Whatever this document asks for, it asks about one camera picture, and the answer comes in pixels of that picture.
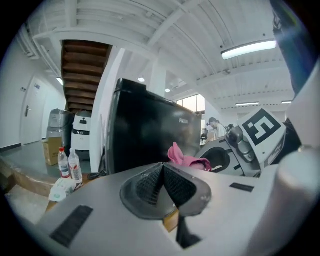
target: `white tissue package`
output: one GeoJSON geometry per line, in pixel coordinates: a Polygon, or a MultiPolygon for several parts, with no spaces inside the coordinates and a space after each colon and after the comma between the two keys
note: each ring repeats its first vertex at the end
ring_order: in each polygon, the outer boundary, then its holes
{"type": "Polygon", "coordinates": [[[76,186],[76,182],[71,178],[59,178],[51,188],[49,200],[62,201],[75,190],[76,186]]]}

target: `cardboard box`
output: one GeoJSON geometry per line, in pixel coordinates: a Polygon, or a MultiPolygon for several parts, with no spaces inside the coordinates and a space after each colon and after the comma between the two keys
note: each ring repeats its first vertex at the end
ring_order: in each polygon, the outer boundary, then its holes
{"type": "Polygon", "coordinates": [[[62,138],[48,138],[42,144],[45,162],[50,166],[56,165],[58,163],[59,148],[62,146],[62,138]]]}

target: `brown stair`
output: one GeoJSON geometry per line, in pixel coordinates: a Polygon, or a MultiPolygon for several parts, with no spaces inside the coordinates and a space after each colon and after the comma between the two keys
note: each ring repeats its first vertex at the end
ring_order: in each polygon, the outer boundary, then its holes
{"type": "Polygon", "coordinates": [[[111,45],[65,40],[62,45],[62,80],[66,110],[92,112],[98,86],[108,63],[111,45]]]}

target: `door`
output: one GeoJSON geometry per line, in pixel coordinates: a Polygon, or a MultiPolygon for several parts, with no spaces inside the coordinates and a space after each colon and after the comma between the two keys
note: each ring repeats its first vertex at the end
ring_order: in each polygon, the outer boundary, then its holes
{"type": "Polygon", "coordinates": [[[22,107],[21,141],[23,145],[42,139],[42,121],[47,96],[47,86],[34,77],[28,87],[22,107]]]}

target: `water bottle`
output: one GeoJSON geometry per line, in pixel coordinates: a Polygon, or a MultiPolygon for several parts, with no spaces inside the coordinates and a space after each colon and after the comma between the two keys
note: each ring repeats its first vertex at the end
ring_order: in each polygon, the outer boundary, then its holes
{"type": "Polygon", "coordinates": [[[82,172],[80,167],[80,161],[79,161],[78,155],[76,154],[76,150],[74,150],[73,148],[70,149],[69,167],[70,167],[72,178],[75,180],[75,183],[81,184],[82,172]]]}
{"type": "Polygon", "coordinates": [[[59,147],[59,154],[58,154],[58,165],[60,170],[60,175],[62,178],[69,178],[69,165],[68,165],[68,157],[65,153],[64,147],[59,147]]]}

